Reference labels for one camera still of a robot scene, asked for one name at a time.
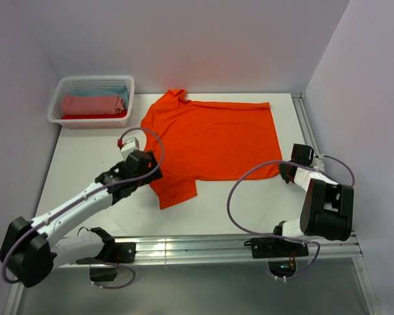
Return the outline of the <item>orange t-shirt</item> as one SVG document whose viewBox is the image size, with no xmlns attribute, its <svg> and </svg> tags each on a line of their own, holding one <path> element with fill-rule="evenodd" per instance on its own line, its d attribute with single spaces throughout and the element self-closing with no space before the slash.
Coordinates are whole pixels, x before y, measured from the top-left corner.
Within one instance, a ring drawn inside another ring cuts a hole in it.
<svg viewBox="0 0 394 315">
<path fill-rule="evenodd" d="M 146 150 L 163 159 L 163 177 L 151 183 L 160 209 L 197 195 L 196 183 L 238 180 L 282 154 L 267 102 L 203 102 L 170 90 L 148 109 L 141 127 Z"/>
</svg>

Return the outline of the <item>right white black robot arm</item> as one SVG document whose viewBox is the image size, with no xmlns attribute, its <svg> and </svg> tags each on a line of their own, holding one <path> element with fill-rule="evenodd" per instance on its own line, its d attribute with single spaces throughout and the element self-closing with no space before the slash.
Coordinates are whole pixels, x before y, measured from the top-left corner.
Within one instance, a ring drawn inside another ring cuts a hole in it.
<svg viewBox="0 0 394 315">
<path fill-rule="evenodd" d="M 271 248 L 280 256 L 287 255 L 296 240 L 324 238 L 344 242 L 352 233 L 354 188 L 340 184 L 320 170 L 320 158 L 312 147 L 294 144 L 289 163 L 280 163 L 285 183 L 305 192 L 300 217 L 282 221 L 274 228 L 276 236 Z"/>
</svg>

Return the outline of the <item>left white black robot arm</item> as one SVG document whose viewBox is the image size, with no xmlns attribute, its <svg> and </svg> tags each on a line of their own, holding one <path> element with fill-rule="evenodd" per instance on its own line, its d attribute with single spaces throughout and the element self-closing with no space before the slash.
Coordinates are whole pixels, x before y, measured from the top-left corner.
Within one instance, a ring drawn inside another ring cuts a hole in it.
<svg viewBox="0 0 394 315">
<path fill-rule="evenodd" d="M 0 249 L 2 279 L 33 287 L 55 268 L 71 262 L 117 267 L 115 239 L 102 228 L 71 238 L 67 233 L 137 188 L 161 179 L 160 165 L 153 152 L 133 150 L 61 206 L 30 220 L 14 219 Z"/>
</svg>

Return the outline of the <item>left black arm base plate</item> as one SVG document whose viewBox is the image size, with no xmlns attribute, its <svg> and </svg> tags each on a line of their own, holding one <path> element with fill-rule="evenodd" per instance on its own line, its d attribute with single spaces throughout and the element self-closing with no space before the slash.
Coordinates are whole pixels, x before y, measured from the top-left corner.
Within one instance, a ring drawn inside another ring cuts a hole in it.
<svg viewBox="0 0 394 315">
<path fill-rule="evenodd" d="M 133 263 L 135 260 L 136 243 L 106 243 L 96 257 L 88 257 L 76 261 L 76 264 L 91 263 Z"/>
</svg>

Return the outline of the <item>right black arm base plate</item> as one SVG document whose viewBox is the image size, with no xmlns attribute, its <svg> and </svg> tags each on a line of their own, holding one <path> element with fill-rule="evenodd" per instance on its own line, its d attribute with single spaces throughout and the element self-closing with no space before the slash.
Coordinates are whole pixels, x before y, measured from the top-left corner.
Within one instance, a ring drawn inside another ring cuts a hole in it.
<svg viewBox="0 0 394 315">
<path fill-rule="evenodd" d="M 307 246 L 277 238 L 251 238 L 244 242 L 254 259 L 307 257 Z"/>
</svg>

